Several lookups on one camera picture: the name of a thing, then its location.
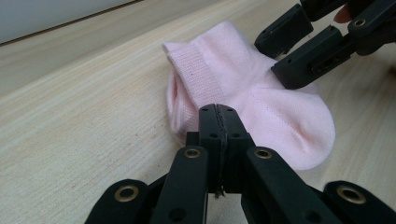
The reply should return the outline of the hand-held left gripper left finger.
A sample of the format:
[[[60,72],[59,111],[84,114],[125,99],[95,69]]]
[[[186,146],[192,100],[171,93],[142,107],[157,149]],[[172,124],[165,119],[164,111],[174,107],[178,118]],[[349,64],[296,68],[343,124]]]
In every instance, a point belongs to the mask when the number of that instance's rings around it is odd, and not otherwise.
[[[198,132],[193,145],[181,148],[171,165],[149,224],[205,224],[207,194],[216,188],[221,145],[216,107],[199,110]]]

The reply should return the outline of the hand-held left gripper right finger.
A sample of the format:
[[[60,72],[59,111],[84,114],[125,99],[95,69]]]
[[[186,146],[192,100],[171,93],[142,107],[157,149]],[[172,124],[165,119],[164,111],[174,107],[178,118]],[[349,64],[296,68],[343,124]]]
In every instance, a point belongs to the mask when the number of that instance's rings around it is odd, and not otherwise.
[[[226,149],[223,188],[239,193],[248,224],[341,224],[274,150],[257,147],[237,112],[219,107]]]

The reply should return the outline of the pink sock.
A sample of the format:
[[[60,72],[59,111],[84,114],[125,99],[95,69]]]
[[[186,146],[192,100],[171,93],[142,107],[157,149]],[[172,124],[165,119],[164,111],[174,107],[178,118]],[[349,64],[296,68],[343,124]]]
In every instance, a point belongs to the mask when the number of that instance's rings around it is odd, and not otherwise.
[[[334,124],[317,87],[285,89],[271,71],[276,61],[253,49],[231,22],[163,50],[173,66],[166,101],[179,143],[198,129],[201,107],[221,104],[237,111],[256,145],[275,150],[295,170],[331,154]]]

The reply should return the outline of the pale blue compartment box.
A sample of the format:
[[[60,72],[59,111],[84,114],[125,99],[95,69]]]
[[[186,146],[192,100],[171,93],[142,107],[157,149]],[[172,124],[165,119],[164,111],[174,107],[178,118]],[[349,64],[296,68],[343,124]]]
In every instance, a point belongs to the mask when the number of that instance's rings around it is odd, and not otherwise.
[[[0,0],[0,44],[133,0]]]

